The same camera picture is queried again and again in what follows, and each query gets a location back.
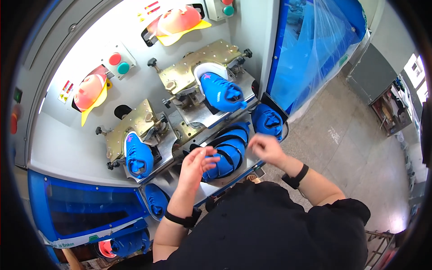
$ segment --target black shirt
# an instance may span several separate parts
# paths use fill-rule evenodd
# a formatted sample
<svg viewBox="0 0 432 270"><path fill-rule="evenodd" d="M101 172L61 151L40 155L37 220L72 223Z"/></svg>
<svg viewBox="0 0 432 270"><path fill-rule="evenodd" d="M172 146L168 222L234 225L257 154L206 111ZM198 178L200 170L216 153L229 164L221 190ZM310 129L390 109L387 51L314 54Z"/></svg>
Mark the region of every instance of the black shirt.
<svg viewBox="0 0 432 270"><path fill-rule="evenodd" d="M167 260L152 269L363 269L364 226L370 212L358 200L306 213L273 182L236 184Z"/></svg>

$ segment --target red switch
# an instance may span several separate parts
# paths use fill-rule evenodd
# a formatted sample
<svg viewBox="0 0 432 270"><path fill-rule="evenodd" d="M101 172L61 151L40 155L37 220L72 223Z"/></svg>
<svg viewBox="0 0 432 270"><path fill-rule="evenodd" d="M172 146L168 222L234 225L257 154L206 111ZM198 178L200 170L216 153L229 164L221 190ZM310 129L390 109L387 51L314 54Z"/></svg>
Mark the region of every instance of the red switch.
<svg viewBox="0 0 432 270"><path fill-rule="evenodd" d="M121 61L121 55L119 53L113 53L110 57L109 57L109 64L112 66L117 65L118 63L120 63Z"/></svg>

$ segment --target hand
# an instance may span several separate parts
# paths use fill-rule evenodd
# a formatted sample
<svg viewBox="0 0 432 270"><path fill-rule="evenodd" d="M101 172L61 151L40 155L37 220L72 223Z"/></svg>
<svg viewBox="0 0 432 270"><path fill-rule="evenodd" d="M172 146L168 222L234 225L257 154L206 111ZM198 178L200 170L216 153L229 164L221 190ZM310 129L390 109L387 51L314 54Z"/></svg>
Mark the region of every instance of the hand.
<svg viewBox="0 0 432 270"><path fill-rule="evenodd" d="M200 186L203 173L216 167L220 157L208 157L217 153L212 146L198 147L187 155L181 165L177 189L196 192Z"/></svg>
<svg viewBox="0 0 432 270"><path fill-rule="evenodd" d="M270 135L255 134L249 141L248 148L263 161L279 168L286 157L276 137Z"/></svg>

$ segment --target black wristband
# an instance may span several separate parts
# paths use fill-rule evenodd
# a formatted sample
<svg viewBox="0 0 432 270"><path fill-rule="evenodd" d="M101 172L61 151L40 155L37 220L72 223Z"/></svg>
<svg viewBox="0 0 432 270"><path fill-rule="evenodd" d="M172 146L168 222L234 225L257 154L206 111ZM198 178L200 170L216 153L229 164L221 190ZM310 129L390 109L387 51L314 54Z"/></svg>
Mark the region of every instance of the black wristband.
<svg viewBox="0 0 432 270"><path fill-rule="evenodd" d="M183 225L185 228L193 228L195 227L195 224L197 223L198 219L201 216L202 211L196 207L192 210L192 216L188 216L186 218L180 218L178 216L174 216L170 214L168 211L165 211L165 217L169 220L171 220L174 223Z"/></svg>
<svg viewBox="0 0 432 270"><path fill-rule="evenodd" d="M309 167L306 164L303 164L303 168L299 172L296 177L289 177L287 174L284 174L281 179L285 183L287 183L290 187L297 189L300 185L300 181L305 177L308 172Z"/></svg>

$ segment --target control box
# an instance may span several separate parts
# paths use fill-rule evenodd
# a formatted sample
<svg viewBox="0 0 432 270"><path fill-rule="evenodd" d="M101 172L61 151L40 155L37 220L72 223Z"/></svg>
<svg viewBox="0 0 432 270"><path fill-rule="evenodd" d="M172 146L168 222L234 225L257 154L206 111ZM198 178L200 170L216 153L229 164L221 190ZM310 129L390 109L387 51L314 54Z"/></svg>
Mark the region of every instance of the control box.
<svg viewBox="0 0 432 270"><path fill-rule="evenodd" d="M206 0L207 14L209 19L220 21L234 15L234 0Z"/></svg>
<svg viewBox="0 0 432 270"><path fill-rule="evenodd" d="M120 41L110 42L105 46L101 61L117 79L122 79L137 65L134 57Z"/></svg>

